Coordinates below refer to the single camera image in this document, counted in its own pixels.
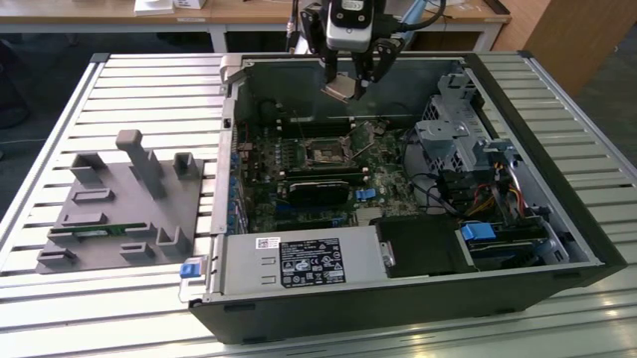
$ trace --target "electronic component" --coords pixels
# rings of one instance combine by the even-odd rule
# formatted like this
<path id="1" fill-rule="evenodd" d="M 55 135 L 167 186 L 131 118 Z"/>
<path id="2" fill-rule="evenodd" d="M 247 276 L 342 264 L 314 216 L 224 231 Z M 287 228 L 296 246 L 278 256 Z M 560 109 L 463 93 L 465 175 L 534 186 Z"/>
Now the electronic component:
<path id="1" fill-rule="evenodd" d="M 304 164 L 303 169 L 316 170 L 355 166 L 350 141 L 347 139 L 308 139 L 303 142 Z"/>
<path id="2" fill-rule="evenodd" d="M 357 200 L 366 201 L 367 199 L 371 199 L 377 196 L 377 190 L 374 188 L 366 190 L 357 190 L 354 194 L 357 195 Z"/>
<path id="3" fill-rule="evenodd" d="M 324 207 L 345 204 L 350 196 L 350 185 L 345 181 L 294 183 L 287 200 L 295 207 Z"/>
<path id="4" fill-rule="evenodd" d="M 473 172 L 442 170 L 437 181 L 439 196 L 459 212 L 466 212 L 474 204 L 478 186 L 493 181 L 493 170 Z"/>

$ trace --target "floor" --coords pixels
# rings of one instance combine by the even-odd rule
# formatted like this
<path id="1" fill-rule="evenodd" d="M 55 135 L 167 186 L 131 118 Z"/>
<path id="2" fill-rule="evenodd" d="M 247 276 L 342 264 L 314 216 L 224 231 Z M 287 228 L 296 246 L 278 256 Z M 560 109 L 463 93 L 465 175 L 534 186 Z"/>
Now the floor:
<path id="1" fill-rule="evenodd" d="M 0 159 L 0 217 L 13 200 L 92 54 L 211 51 L 210 39 L 199 34 L 162 35 L 162 38 L 155 34 L 80 34 L 75 45 L 69 45 L 63 34 L 27 34 L 21 41 L 11 40 L 19 43 L 9 44 L 11 51 L 0 44 L 0 64 L 28 103 L 31 116 L 12 128 L 0 129 L 0 152 L 4 154 Z M 271 48 L 278 48 L 279 42 L 276 37 L 252 39 L 252 43 L 259 43 L 260 51 L 274 51 Z M 232 37 L 228 45 L 234 45 L 236 51 L 250 51 L 251 47 L 250 41 Z M 637 27 L 633 27 L 576 98 L 633 163 L 637 163 L 636 83 Z"/>

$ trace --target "blue tab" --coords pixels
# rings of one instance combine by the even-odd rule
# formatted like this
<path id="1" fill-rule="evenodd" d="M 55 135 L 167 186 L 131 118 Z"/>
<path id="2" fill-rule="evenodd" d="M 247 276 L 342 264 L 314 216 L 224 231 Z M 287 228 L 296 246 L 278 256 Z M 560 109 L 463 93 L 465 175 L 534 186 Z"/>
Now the blue tab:
<path id="1" fill-rule="evenodd" d="M 465 241 L 495 239 L 494 229 L 487 222 L 471 222 L 459 229 Z"/>
<path id="2" fill-rule="evenodd" d="M 183 263 L 179 269 L 182 278 L 195 278 L 202 276 L 202 265 L 199 263 Z"/>
<path id="3" fill-rule="evenodd" d="M 365 199 L 371 199 L 375 196 L 377 196 L 377 190 L 374 188 L 367 189 L 363 194 Z"/>

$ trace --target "power supply label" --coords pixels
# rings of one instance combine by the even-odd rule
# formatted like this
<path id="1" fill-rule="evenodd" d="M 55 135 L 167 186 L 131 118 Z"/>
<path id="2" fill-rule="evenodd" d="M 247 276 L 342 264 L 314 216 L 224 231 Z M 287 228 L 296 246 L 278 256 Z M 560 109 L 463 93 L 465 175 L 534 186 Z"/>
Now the power supply label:
<path id="1" fill-rule="evenodd" d="M 280 284 L 292 287 L 346 282 L 337 238 L 279 243 Z"/>

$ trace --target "slotted metal surface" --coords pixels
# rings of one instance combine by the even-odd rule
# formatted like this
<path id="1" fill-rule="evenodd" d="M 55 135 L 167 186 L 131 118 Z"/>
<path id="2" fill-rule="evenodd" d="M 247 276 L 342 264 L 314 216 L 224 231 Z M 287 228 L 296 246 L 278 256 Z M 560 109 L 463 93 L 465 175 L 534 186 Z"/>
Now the slotted metal surface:
<path id="1" fill-rule="evenodd" d="M 73 176 L 72 155 L 115 150 L 119 129 L 138 128 L 160 160 L 192 151 L 206 161 L 195 250 L 210 249 L 211 195 L 220 128 L 215 54 L 112 55 L 92 64 L 0 226 L 0 356 L 573 357 L 628 355 L 637 341 L 637 189 L 633 168 L 597 135 L 530 60 L 481 55 L 629 267 L 523 313 L 393 329 L 226 346 L 178 300 L 178 265 L 35 274 L 37 252 Z M 495 130 L 506 136 L 497 116 Z M 330 319 L 329 308 L 308 314 Z"/>

